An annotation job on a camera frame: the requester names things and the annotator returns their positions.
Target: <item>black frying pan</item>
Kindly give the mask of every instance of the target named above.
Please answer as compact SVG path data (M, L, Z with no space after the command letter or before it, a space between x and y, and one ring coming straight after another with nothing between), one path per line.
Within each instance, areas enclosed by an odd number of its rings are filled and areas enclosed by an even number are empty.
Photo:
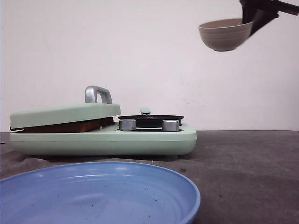
M118 119L135 119L136 127L162 127L163 120L178 120L181 125L183 116L177 115L129 115L120 116Z

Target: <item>blue plate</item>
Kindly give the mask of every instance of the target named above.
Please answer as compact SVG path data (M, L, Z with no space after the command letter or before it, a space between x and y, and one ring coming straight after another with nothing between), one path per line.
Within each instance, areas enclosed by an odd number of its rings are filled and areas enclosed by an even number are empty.
M190 224L200 203L185 176L133 162L57 166L0 184L2 224Z

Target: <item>gray cloth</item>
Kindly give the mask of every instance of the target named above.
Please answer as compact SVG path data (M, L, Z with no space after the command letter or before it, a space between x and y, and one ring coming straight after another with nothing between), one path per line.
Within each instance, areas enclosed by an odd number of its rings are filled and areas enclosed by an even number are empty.
M14 151L1 134L1 178L55 165L134 161L169 168L199 188L194 224L299 223L299 132L199 131L183 156L47 156Z

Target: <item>stove knob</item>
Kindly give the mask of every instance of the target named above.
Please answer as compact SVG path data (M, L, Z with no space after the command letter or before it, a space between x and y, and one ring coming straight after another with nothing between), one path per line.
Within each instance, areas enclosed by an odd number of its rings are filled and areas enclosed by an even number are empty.
M179 121L178 120L163 120L162 130L165 132L177 132L179 131Z
M134 119L120 120L119 129L121 131L135 131L136 130L136 120L134 120Z

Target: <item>mint green toy stove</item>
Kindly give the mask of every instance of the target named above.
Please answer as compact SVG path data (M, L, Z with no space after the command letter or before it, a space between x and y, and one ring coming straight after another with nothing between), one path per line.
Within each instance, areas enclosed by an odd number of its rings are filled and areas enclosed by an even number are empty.
M142 108L142 115L113 122L120 113L107 89L89 86L85 103L11 114L17 132L10 140L16 151L31 155L182 155L194 149L196 131L181 123L182 116Z

